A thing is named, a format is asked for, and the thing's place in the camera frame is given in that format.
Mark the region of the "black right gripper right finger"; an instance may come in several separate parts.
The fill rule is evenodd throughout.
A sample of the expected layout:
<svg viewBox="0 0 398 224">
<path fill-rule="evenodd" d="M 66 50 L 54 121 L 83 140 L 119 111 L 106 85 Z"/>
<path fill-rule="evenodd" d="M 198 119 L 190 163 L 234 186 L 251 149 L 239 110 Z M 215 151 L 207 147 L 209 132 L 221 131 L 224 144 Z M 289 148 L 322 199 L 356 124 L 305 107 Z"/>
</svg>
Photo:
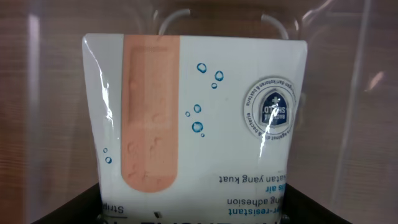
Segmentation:
<svg viewBox="0 0 398 224">
<path fill-rule="evenodd" d="M 281 224 L 351 224 L 351 222 L 286 184 Z"/>
</svg>

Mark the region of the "white Hansaplast plaster box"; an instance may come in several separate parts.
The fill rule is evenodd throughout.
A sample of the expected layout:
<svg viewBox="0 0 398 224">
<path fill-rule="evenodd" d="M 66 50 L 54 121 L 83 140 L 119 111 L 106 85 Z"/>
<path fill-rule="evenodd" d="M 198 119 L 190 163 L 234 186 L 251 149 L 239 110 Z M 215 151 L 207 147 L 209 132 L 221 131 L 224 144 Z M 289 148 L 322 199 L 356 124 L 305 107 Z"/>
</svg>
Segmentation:
<svg viewBox="0 0 398 224">
<path fill-rule="evenodd" d="M 86 34 L 104 223 L 279 223 L 303 40 Z"/>
</svg>

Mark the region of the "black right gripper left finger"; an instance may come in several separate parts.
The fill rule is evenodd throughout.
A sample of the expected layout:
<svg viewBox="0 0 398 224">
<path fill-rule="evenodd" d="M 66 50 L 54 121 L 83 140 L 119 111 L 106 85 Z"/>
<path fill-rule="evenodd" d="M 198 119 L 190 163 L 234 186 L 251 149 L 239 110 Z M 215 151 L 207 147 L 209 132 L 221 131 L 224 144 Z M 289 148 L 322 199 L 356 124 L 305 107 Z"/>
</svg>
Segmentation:
<svg viewBox="0 0 398 224">
<path fill-rule="evenodd" d="M 100 185 L 97 183 L 32 224 L 99 223 L 97 217 L 102 211 Z"/>
</svg>

